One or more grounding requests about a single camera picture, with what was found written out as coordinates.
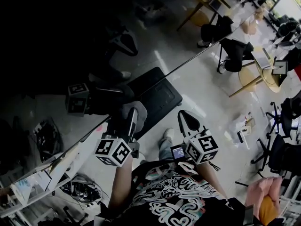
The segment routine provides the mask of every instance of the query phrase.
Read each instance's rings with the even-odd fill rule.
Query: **black mat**
[[[163,77],[164,74],[161,69],[155,67],[128,83],[128,86],[133,90],[135,95],[140,95]],[[148,115],[143,129],[134,135],[136,140],[140,139],[146,132],[171,112],[172,109],[179,105],[182,101],[182,96],[167,79],[164,79],[137,100],[141,101],[145,106]]]

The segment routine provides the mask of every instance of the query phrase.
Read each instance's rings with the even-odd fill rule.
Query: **hand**
[[[257,20],[257,21],[261,21],[262,19],[263,19],[263,13],[254,13],[254,18],[255,18],[255,20]]]

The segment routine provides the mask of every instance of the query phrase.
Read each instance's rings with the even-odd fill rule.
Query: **floor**
[[[131,71],[133,78],[156,66],[168,74],[200,52],[196,47],[199,40],[199,28],[188,22],[178,33],[175,31],[176,26],[185,16],[185,9],[195,6],[196,2],[194,0],[166,0],[166,4],[172,8],[173,16],[170,16],[163,26],[147,27],[141,24],[134,14],[123,15],[123,19],[120,15],[125,25],[136,33],[139,40],[139,54],[136,57],[128,57],[116,52],[111,60],[112,66],[120,71]],[[272,55],[283,56],[285,53],[280,49],[275,50],[269,42],[269,39],[274,36],[272,29],[262,22],[257,33],[251,37],[251,43],[255,46],[265,45],[267,51]],[[158,141],[167,128],[172,127],[176,131],[173,144],[182,143],[183,136],[180,133],[177,114],[179,110],[189,110],[203,118],[204,124],[210,129],[219,146],[219,152],[213,163],[221,168],[216,175],[227,196],[229,198],[237,197],[243,203],[246,188],[236,185],[234,182],[238,180],[249,184],[259,179],[256,174],[258,165],[251,165],[250,160],[262,151],[256,140],[260,137],[263,142],[266,141],[265,134],[269,129],[269,122],[262,112],[272,110],[271,101],[280,105],[286,97],[291,97],[300,90],[301,85],[295,74],[290,73],[281,91],[277,94],[269,90],[266,84],[261,83],[256,86],[254,92],[244,91],[229,98],[229,95],[239,89],[241,85],[237,73],[226,72],[220,75],[216,72],[219,52],[219,45],[214,45],[167,77],[183,97],[182,105],[176,107],[139,140],[142,155],[140,159],[134,160],[133,167],[139,165],[139,160],[144,157],[148,161],[158,160]],[[251,66],[250,69],[255,76],[258,76],[255,67]],[[64,96],[41,95],[35,99],[29,97],[22,99],[15,96],[6,101],[2,107],[1,118],[11,124],[13,115],[19,115],[23,119],[25,129],[31,129],[44,116],[52,116],[63,136],[64,150],[70,148],[84,134],[106,118],[106,116],[99,115],[86,115],[85,117],[66,115]],[[258,118],[256,119],[258,123],[255,125],[254,133],[248,136],[248,147],[246,147],[235,144],[231,140],[229,125],[241,113],[249,111],[252,111],[254,117]],[[32,151],[37,153],[33,142],[31,145]],[[36,156],[35,160],[29,162],[28,167],[34,167],[39,163],[39,157]],[[89,176],[110,196],[114,167],[106,166],[91,156],[79,172]],[[268,167],[263,175],[272,175]],[[92,220],[94,215],[99,212],[98,207],[84,210],[81,205],[61,190],[56,190],[55,196],[47,196],[33,204],[30,210],[38,214],[43,211],[42,208],[52,207],[63,216],[62,209],[65,205],[70,208],[71,214],[76,219],[80,219],[84,212],[88,213],[89,217],[85,220],[86,222]]]

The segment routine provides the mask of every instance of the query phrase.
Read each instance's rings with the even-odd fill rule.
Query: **graphic print shirt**
[[[221,225],[233,222],[229,202],[187,162],[154,167],[133,179],[129,207],[103,225]]]

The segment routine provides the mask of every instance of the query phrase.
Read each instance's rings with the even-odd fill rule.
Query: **white sneaker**
[[[174,128],[168,128],[165,132],[164,132],[164,138],[169,137],[171,140],[173,140],[174,138]]]
[[[217,72],[218,72],[218,73],[225,73],[225,72],[226,72],[225,64],[226,64],[226,61],[224,61],[224,62],[217,68]]]
[[[203,47],[206,47],[210,42],[204,42],[202,40],[200,40],[198,43],[197,43],[197,46],[198,48],[203,48]]]
[[[132,76],[132,74],[130,72],[128,72],[128,71],[121,71],[121,73],[122,73],[122,78],[124,80],[129,80],[131,78],[131,76]]]

